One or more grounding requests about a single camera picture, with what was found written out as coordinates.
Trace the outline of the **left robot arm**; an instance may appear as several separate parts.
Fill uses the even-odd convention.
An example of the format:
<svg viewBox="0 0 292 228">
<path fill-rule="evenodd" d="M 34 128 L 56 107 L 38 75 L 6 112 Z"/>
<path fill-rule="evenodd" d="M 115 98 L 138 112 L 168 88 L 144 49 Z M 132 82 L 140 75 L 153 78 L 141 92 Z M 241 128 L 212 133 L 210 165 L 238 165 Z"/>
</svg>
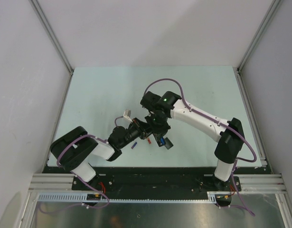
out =
<svg viewBox="0 0 292 228">
<path fill-rule="evenodd" d="M 57 166 L 62 167 L 82 179 L 82 184 L 89 190 L 99 184 L 96 171 L 88 162 L 89 155 L 95 155 L 106 161 L 114 161 L 122 154 L 122 148 L 140 138 L 152 134 L 151 126 L 134 118 L 128 128 L 117 126 L 107 140 L 88 134 L 81 126 L 76 127 L 50 145 L 50 152 L 57 159 Z"/>
</svg>

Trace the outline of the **black remote battery cover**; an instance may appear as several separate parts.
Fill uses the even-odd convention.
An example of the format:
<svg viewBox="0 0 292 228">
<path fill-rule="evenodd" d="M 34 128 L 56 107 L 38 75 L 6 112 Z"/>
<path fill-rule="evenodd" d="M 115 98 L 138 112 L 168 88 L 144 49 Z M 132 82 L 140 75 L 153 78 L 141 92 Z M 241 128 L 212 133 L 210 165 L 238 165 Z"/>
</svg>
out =
<svg viewBox="0 0 292 228">
<path fill-rule="evenodd" d="M 168 137 L 164 138 L 164 146 L 167 150 L 173 147 L 173 143 L 170 141 Z"/>
</svg>

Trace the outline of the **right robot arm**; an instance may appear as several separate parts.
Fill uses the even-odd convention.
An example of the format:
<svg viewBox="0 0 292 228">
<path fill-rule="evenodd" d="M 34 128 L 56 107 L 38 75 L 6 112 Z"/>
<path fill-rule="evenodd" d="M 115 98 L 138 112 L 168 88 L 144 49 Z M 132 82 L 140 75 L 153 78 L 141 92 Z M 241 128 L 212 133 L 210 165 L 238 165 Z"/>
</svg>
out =
<svg viewBox="0 0 292 228">
<path fill-rule="evenodd" d="M 217 190 L 225 190 L 230 185 L 229 178 L 235 159 L 243 147 L 243 139 L 240 137 L 244 137 L 244 131 L 240 120 L 233 118 L 228 121 L 203 113 L 171 91 L 163 96 L 148 91 L 140 104 L 149 112 L 145 119 L 155 135 L 166 133 L 170 128 L 167 120 L 174 119 L 195 127 L 217 142 L 214 151 L 217 166 L 212 185 Z"/>
</svg>

